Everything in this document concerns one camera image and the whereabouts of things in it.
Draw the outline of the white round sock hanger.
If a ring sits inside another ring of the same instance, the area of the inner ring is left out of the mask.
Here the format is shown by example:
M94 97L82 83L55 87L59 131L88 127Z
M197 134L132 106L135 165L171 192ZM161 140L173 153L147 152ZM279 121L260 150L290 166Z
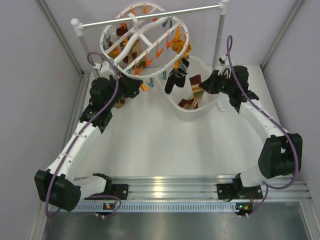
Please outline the white round sock hanger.
M117 18L165 12L152 2L141 2L121 11ZM185 42L181 53L172 50L177 40ZM161 74L160 68L177 70L189 44L187 26L176 16L134 20L108 25L102 31L99 46L117 70L126 76L148 82Z

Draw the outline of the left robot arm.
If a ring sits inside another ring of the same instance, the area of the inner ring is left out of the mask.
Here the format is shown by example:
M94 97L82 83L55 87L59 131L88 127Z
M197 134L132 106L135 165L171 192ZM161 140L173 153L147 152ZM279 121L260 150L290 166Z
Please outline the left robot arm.
M70 140L54 162L46 170L38 170L34 176L39 198L46 207L55 206L70 212L83 199L107 199L113 194L111 177L94 173L76 180L76 173L110 123L112 108L122 99L135 98L142 84L140 79L120 75L98 77L92 81L89 103Z

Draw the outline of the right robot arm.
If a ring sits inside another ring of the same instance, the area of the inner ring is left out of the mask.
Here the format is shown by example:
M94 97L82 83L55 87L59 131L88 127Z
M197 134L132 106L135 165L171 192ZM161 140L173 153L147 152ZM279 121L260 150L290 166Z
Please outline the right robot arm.
M259 97L249 89L248 79L248 69L237 65L232 70L213 70L200 84L208 94L227 95L230 105L247 120L263 143L256 165L232 179L231 190L225 194L228 200L248 199L257 194L263 182L278 176L296 178L302 167L301 135L289 133L267 113Z

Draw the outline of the teal clothes clip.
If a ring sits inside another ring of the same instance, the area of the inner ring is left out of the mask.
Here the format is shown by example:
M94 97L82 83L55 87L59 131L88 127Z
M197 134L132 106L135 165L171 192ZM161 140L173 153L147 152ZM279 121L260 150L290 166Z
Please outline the teal clothes clip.
M149 82L146 82L146 84L147 84L149 87L153 88L153 87L155 86L154 79L151 77L151 78L149 79Z

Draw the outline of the striped maroon green sock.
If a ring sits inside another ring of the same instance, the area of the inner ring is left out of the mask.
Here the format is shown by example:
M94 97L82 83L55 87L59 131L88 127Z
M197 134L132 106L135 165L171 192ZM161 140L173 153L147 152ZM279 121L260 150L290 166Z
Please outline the striped maroon green sock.
M186 110L195 110L199 107L199 102L203 98L204 90L199 87L199 84L202 82L202 78L200 74L197 74L191 78L189 78L192 94L188 99L182 99L178 106L182 109Z

